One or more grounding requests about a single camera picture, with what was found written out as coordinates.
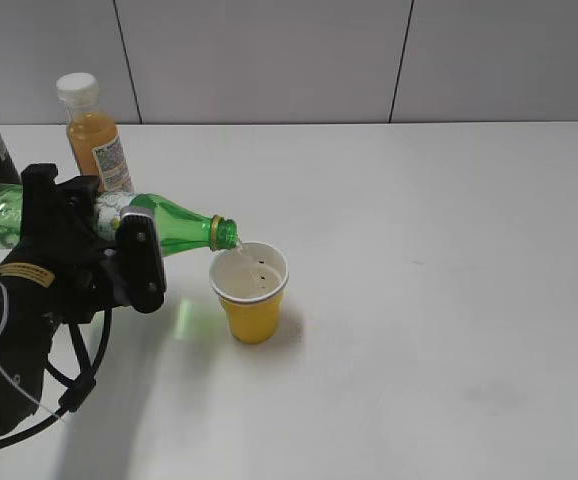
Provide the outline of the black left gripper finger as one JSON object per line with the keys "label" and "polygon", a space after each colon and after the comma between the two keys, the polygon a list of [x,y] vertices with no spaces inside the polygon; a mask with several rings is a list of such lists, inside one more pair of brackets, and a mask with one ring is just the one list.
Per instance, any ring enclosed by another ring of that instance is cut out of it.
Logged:
{"label": "black left gripper finger", "polygon": [[29,245],[49,245],[53,240],[52,214],[56,199],[53,163],[32,164],[21,174],[23,186],[20,239]]}

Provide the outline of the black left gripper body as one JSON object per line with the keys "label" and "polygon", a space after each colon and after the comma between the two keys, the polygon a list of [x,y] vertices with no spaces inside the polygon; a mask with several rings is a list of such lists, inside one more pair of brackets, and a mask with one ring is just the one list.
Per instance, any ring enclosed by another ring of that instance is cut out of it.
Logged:
{"label": "black left gripper body", "polygon": [[20,239],[0,263],[0,278],[25,282],[22,298],[42,312],[87,323],[94,313],[129,301],[114,261],[105,256],[114,245],[101,239],[90,223],[99,179],[74,177],[55,185],[53,240],[29,245]]}

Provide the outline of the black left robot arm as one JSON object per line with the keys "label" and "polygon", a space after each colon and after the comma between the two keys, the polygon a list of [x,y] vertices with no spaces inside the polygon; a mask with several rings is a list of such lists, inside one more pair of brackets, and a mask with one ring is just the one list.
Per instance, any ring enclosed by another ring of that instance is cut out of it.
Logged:
{"label": "black left robot arm", "polygon": [[83,324],[162,299],[140,292],[161,268],[153,221],[130,212],[105,238],[99,178],[57,183],[57,173],[33,164],[20,183],[0,184],[0,449],[76,411],[95,387],[103,354],[88,353]]}

